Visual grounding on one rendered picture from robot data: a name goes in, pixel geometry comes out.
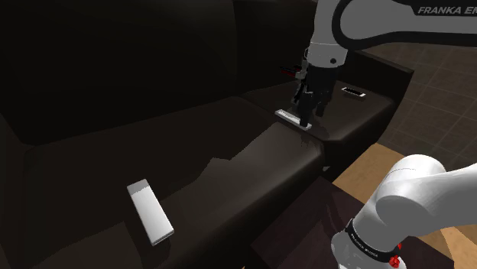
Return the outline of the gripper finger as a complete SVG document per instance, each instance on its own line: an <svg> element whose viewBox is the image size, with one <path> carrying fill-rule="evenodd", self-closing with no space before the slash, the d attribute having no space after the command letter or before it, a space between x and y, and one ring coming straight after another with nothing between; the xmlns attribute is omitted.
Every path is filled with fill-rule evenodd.
<svg viewBox="0 0 477 269"><path fill-rule="evenodd" d="M315 116L322 117L329 103L329 98L322 96L316 105Z"/></svg>
<svg viewBox="0 0 477 269"><path fill-rule="evenodd" d="M308 92L307 87L299 89L292 98L296 106L298 115L300 116L300 126L307 127L310 121L311 111L313 110L313 92Z"/></svg>

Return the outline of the silver flat phone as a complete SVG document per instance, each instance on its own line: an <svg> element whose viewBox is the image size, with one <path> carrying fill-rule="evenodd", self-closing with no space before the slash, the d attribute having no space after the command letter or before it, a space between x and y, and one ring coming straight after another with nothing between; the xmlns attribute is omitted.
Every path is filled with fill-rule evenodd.
<svg viewBox="0 0 477 269"><path fill-rule="evenodd" d="M304 131L307 131L309 129L311 129L312 125L310 123L308 123L306 126L302 126L300 124L300 118L297 117L296 115L294 114L291 114L287 111L284 111L283 109L278 109L277 111L274 112L276 116L282 118L283 120L291 123L292 125L295 125L297 126L298 128L304 130Z"/></svg>

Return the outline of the dark brown leather sofa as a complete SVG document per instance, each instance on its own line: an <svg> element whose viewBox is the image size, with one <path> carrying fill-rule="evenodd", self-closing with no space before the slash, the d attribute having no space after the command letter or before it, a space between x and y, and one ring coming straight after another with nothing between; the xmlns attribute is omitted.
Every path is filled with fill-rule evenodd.
<svg viewBox="0 0 477 269"><path fill-rule="evenodd" d="M239 261L323 166L350 165L411 81L349 52L326 115L292 110L312 0L0 0L0 245L11 269L188 269ZM349 99L342 87L366 94ZM127 186L174 228L152 246Z"/></svg>

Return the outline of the white remote control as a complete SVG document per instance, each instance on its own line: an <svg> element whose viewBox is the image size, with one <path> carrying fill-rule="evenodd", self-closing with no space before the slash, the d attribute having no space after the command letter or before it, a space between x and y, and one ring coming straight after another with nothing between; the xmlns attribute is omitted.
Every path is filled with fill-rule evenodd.
<svg viewBox="0 0 477 269"><path fill-rule="evenodd" d="M174 233L169 218L146 179L128 185L127 191L152 246Z"/></svg>

